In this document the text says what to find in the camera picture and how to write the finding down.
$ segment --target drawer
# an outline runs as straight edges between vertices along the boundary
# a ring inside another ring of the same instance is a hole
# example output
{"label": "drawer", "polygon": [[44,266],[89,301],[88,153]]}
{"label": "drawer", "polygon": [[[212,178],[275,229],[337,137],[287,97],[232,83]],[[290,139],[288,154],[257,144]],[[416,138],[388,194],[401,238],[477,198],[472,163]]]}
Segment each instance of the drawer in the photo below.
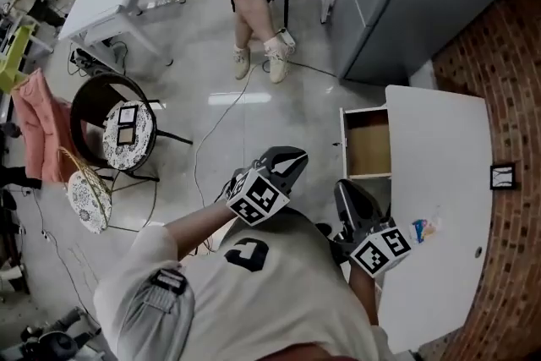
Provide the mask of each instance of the drawer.
{"label": "drawer", "polygon": [[391,176],[391,144],[387,108],[340,109],[344,178]]}

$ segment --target black pants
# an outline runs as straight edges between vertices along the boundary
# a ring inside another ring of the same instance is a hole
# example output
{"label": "black pants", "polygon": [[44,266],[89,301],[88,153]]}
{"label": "black pants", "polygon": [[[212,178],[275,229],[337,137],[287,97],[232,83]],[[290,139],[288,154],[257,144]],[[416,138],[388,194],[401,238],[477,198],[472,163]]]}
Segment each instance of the black pants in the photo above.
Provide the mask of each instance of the black pants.
{"label": "black pants", "polygon": [[8,183],[14,183],[29,189],[41,188],[41,180],[27,178],[24,167],[0,166],[0,188],[5,187]]}
{"label": "black pants", "polygon": [[55,13],[44,0],[36,0],[28,15],[38,21],[44,21],[52,27],[64,26],[65,18]]}

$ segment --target bare leg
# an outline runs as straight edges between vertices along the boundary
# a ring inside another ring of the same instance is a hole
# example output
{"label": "bare leg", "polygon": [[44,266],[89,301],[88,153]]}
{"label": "bare leg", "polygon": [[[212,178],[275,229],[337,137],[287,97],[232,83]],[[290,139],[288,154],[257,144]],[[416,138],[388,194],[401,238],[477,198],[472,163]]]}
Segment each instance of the bare leg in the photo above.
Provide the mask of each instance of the bare leg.
{"label": "bare leg", "polygon": [[267,42],[274,38],[276,32],[272,25],[271,11],[267,0],[234,0],[237,13],[244,17],[255,35]]}
{"label": "bare leg", "polygon": [[246,48],[254,31],[244,17],[235,13],[235,45],[237,48]]}

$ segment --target concrete floor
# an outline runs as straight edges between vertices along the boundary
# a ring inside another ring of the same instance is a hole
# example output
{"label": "concrete floor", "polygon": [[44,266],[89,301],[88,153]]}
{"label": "concrete floor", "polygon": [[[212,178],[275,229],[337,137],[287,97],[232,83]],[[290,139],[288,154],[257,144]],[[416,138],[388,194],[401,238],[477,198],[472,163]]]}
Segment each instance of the concrete floor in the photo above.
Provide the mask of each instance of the concrete floor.
{"label": "concrete floor", "polygon": [[[59,0],[58,6],[68,11],[72,3]],[[281,8],[282,0],[274,3],[277,23],[281,22]],[[319,14],[320,0],[291,0],[289,30],[298,43],[292,60],[332,72],[330,45]],[[151,220],[166,223],[202,206],[194,183],[195,150],[245,82],[236,81],[232,71],[229,0],[188,0],[184,5],[146,11],[142,19],[148,23],[145,29],[154,41],[167,47],[174,64],[166,67],[137,41],[122,36],[119,40],[129,49],[128,76],[138,82],[147,97],[166,103],[167,109],[156,114],[158,127],[195,143],[190,147],[158,139],[141,171],[158,173],[161,178]],[[85,79],[68,75],[69,48],[68,42],[57,43],[55,52],[37,65],[43,67],[52,92],[71,101]],[[254,41],[252,50],[253,63],[262,63],[261,43]],[[339,107],[373,107],[384,102],[382,87],[344,87],[332,77],[295,66],[284,82],[273,85],[261,67],[256,67],[245,97],[200,149],[197,175],[205,203],[214,200],[234,169],[247,166],[270,146],[293,145],[308,152],[309,164],[293,188],[292,206],[315,221],[327,220],[336,226],[332,189],[342,175],[342,152],[333,144],[341,141]],[[24,153],[23,140],[12,140],[4,164],[24,164]],[[116,187],[128,183],[129,178],[122,175]],[[154,189],[153,183],[146,183],[115,193],[110,223],[140,229],[150,214]],[[93,313],[96,279],[127,252],[135,233],[112,228],[100,235],[88,232],[65,194],[63,185],[47,184],[36,197],[45,229],[58,240],[59,254],[73,275],[81,300]],[[54,243],[41,236],[41,218],[33,196],[14,195],[27,232],[24,258],[34,303],[49,317],[58,317],[78,305],[77,295]],[[220,237],[218,233],[215,246]]]}

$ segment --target white table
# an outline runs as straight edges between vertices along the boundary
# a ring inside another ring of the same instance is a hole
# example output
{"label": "white table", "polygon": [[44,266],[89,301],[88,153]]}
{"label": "white table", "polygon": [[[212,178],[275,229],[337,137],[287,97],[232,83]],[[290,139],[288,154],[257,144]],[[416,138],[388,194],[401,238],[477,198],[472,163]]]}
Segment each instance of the white table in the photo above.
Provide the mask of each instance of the white table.
{"label": "white table", "polygon": [[122,73],[122,66],[115,61],[112,50],[102,43],[106,38],[131,33],[141,44],[170,65],[172,58],[158,47],[141,29],[137,17],[141,10],[139,0],[76,0],[66,19],[59,40],[71,38],[109,68]]}
{"label": "white table", "polygon": [[466,321],[489,239],[492,147],[481,98],[402,86],[385,94],[386,106],[342,111],[345,176],[391,178],[391,214],[405,233],[420,218],[442,222],[385,274],[380,324],[399,353]]}

